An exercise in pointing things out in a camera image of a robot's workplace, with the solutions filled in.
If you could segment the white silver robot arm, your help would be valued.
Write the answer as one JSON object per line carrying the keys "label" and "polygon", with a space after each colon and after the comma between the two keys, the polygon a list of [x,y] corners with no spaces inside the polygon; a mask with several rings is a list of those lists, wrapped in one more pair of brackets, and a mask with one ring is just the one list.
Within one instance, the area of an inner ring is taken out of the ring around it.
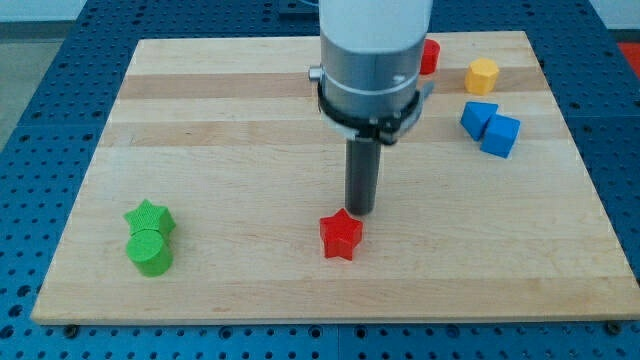
{"label": "white silver robot arm", "polygon": [[393,145],[419,120],[432,0],[319,0],[321,60],[309,69],[323,119],[349,141]]}

